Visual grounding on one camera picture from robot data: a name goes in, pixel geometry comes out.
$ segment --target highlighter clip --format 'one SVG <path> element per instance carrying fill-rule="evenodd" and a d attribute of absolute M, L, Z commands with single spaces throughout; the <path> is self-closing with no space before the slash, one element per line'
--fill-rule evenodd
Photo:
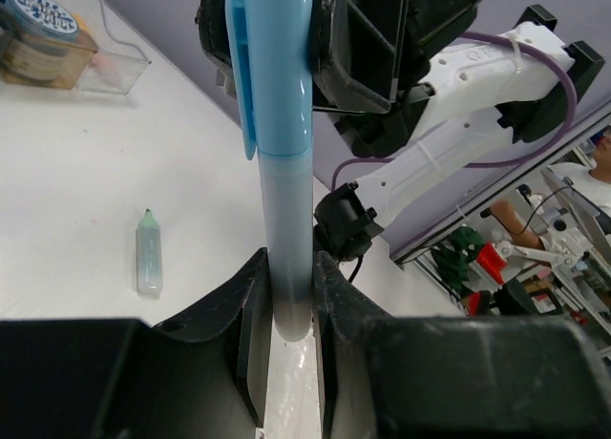
<path fill-rule="evenodd" d="M 252 160 L 257 151 L 257 133 L 253 116 L 252 84 L 250 81 L 250 59 L 248 57 L 248 33 L 244 0 L 225 0 L 225 20 L 231 65 L 236 84 L 236 98 L 242 122 L 242 136 L 246 158 Z"/>

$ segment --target cable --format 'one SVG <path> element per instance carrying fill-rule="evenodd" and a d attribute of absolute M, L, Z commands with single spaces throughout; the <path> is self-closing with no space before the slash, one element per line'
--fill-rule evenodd
<path fill-rule="evenodd" d="M 346 167 L 348 167 L 351 164 L 388 164 L 389 162 L 392 162 L 394 159 L 393 157 L 381 157 L 381 158 L 356 158 L 356 159 L 349 159 L 349 160 L 345 160 L 344 162 L 342 162 L 340 165 L 337 166 L 337 168 L 335 169 L 335 172 L 333 172 L 333 177 L 331 178 L 331 191 L 335 191 L 335 189 L 337 188 L 337 177 L 340 175 L 340 172 L 342 170 L 344 170 Z"/>
<path fill-rule="evenodd" d="M 359 271 L 361 270 L 362 266 L 363 266 L 363 256 L 361 255 L 356 260 L 356 267 L 354 267 L 354 270 L 352 271 L 352 273 L 350 274 L 350 278 L 348 279 L 350 283 L 354 282 L 354 279 L 356 279 L 356 276 L 359 275 Z"/>
<path fill-rule="evenodd" d="M 149 58 L 146 56 L 146 54 L 144 53 L 144 51 L 140 48 L 140 46 L 138 46 L 135 43 L 129 43 L 127 41 L 123 41 L 120 40 L 118 38 L 116 38 L 113 33 L 111 32 L 111 29 L 108 27 L 108 23 L 106 21 L 106 9 L 108 8 L 106 6 L 106 2 L 104 2 L 104 0 L 97 0 L 99 2 L 99 7 L 101 9 L 101 16 L 102 16 L 102 24 L 104 25 L 104 30 L 106 31 L 106 33 L 108 33 L 108 36 L 111 37 L 111 39 L 122 46 L 127 46 L 129 48 L 132 48 L 134 50 L 136 50 L 140 56 L 142 57 L 142 59 L 146 60 L 149 64 L 151 63 L 151 61 L 149 60 Z"/>
<path fill-rule="evenodd" d="M 552 194 L 550 194 L 548 197 L 546 197 L 544 200 L 541 201 L 541 203 L 535 208 L 535 210 L 533 210 L 533 213 L 531 213 L 531 216 L 528 218 L 528 220 L 526 221 L 526 224 L 524 224 L 524 228 L 518 232 L 512 232 L 509 229 L 507 229 L 507 226 L 505 226 L 505 224 L 503 224 L 497 217 L 496 215 L 493 215 L 493 217 L 495 217 L 495 220 L 498 221 L 498 223 L 503 226 L 503 228 L 509 232 L 511 235 L 513 236 L 521 236 L 522 234 L 524 234 L 528 229 L 529 226 L 531 225 L 531 222 L 533 222 L 533 218 L 535 217 L 535 215 L 537 214 L 539 208 L 541 208 L 543 206 L 543 204 L 545 202 L 547 202 L 549 199 L 551 199 L 553 196 L 555 196 L 557 193 L 559 193 L 560 191 L 563 191 L 565 189 L 573 189 L 573 186 L 567 185 L 567 186 L 562 186 L 561 188 L 558 188 L 556 191 L 554 191 Z"/>
<path fill-rule="evenodd" d="M 556 63 L 554 59 L 552 59 L 545 52 L 540 51 L 533 46 L 527 45 L 525 43 L 512 42 L 512 40 L 503 36 L 490 35 L 488 33 L 481 33 L 478 31 L 466 31 L 462 34 L 462 38 L 466 38 L 468 40 L 483 41 L 486 43 L 510 49 L 514 47 L 514 43 L 517 43 L 521 52 L 530 55 L 534 59 L 538 60 L 541 64 L 545 65 L 545 67 L 550 69 L 552 72 L 554 72 L 554 74 L 558 77 L 560 84 L 562 84 L 564 91 L 566 92 L 567 100 L 566 116 L 564 117 L 564 122 L 558 129 L 558 132 L 543 146 L 537 148 L 532 153 L 529 153 L 523 157 L 509 160 L 501 160 L 500 162 L 476 162 L 467 165 L 468 168 L 495 169 L 498 167 L 521 165 L 527 160 L 530 160 L 534 157 L 538 157 L 540 154 L 545 153 L 571 130 L 571 125 L 573 124 L 573 118 L 575 117 L 575 111 L 577 110 L 578 104 L 577 92 L 570 76 L 560 67 L 560 65 Z"/>

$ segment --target white table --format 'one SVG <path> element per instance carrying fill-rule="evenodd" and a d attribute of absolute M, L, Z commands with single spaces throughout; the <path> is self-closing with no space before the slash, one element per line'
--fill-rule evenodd
<path fill-rule="evenodd" d="M 264 245 L 258 167 L 244 158 L 240 128 L 110 19 L 153 61 L 129 96 L 0 84 L 4 319 L 155 324 L 225 282 Z M 315 201 L 326 192 L 315 180 Z M 140 298 L 134 285 L 135 229 L 147 207 L 162 231 L 158 301 Z M 391 262 L 379 238 L 355 284 L 395 315 L 459 315 L 415 267 L 404 273 Z M 320 437 L 315 367 L 311 336 L 284 345 L 274 334 L 268 438 Z"/>

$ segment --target green object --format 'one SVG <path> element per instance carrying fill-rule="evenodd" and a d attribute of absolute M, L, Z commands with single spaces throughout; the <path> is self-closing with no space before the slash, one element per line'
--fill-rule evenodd
<path fill-rule="evenodd" d="M 469 279 L 467 275 L 469 264 L 477 259 L 485 244 L 477 231 L 462 226 L 439 242 L 431 251 L 439 277 L 461 299 L 472 293 L 464 282 Z"/>
<path fill-rule="evenodd" d="M 137 292 L 158 298 L 163 289 L 161 231 L 148 208 L 136 229 Z"/>

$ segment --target light blue highlighter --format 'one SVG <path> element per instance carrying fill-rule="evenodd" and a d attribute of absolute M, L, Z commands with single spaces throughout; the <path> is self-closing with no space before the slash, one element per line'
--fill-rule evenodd
<path fill-rule="evenodd" d="M 288 341 L 311 323 L 312 0 L 225 0 L 246 157 L 258 152 L 274 320 Z"/>

